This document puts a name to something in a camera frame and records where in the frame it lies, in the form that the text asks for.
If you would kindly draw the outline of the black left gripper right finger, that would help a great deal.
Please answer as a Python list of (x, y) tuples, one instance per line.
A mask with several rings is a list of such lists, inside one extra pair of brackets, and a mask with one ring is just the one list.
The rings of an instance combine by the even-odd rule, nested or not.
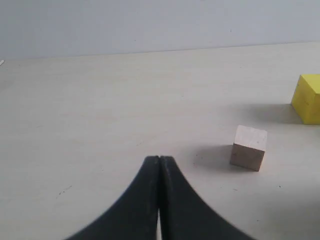
[(159, 214), (164, 240), (251, 240), (211, 209), (172, 156), (160, 157)]

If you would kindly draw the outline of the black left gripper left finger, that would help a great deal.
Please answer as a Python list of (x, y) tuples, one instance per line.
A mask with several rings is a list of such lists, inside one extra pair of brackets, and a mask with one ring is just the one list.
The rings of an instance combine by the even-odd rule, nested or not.
[(69, 240), (155, 240), (160, 158), (147, 156), (119, 199)]

